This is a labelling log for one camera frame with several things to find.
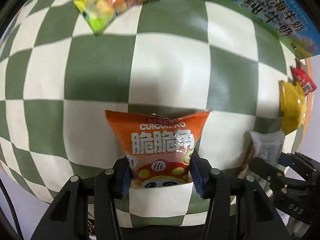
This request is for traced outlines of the green white checkered blanket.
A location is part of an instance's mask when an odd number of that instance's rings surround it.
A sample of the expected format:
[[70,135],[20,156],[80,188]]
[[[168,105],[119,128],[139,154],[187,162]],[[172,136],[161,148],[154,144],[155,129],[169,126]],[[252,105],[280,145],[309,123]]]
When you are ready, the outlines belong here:
[[[209,111],[194,152],[240,168],[250,131],[281,130],[279,81],[296,55],[261,22],[206,0],[131,7],[94,34],[74,0],[18,1],[1,35],[1,168],[37,198],[38,224],[72,176],[126,158],[105,111],[176,119]],[[116,201],[121,227],[194,226],[209,202],[189,183],[138,189]]]

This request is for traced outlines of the cardboard box blue print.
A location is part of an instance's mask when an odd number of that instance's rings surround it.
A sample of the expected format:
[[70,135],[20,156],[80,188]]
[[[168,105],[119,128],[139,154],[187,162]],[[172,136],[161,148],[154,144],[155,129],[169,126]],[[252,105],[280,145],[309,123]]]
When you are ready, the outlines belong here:
[[319,30],[297,0],[206,0],[233,9],[277,33],[300,59],[319,55]]

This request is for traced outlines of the yellow snack packet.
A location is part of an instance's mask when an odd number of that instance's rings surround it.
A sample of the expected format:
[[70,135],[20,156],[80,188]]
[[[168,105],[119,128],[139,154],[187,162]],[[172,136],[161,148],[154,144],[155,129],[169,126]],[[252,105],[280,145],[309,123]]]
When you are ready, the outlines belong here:
[[281,130],[285,135],[304,125],[306,99],[299,83],[279,81]]

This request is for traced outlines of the pale green snack packet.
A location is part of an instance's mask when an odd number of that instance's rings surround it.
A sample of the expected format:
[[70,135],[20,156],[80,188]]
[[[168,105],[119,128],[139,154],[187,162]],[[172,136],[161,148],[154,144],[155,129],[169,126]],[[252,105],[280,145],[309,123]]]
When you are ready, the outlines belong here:
[[249,162],[258,157],[268,164],[275,165],[282,153],[285,134],[283,131],[262,134],[254,131],[246,133],[248,147],[238,178],[244,179],[250,173]]

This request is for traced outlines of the small red snack packet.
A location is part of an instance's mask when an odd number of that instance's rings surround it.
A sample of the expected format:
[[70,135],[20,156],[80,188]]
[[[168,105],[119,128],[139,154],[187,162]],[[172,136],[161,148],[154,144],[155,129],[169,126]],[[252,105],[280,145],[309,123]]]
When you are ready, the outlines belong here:
[[317,86],[307,72],[303,70],[302,67],[305,65],[298,58],[295,58],[295,62],[295,67],[290,66],[293,79],[300,85],[304,95],[307,96],[309,93],[314,92],[317,89]]

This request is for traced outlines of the orange crispy snack bag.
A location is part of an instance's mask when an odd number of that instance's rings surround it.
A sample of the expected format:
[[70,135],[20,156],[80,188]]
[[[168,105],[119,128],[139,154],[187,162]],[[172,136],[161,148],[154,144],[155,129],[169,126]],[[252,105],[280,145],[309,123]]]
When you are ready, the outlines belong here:
[[124,151],[138,189],[189,183],[191,155],[209,111],[176,119],[105,111],[108,124]]

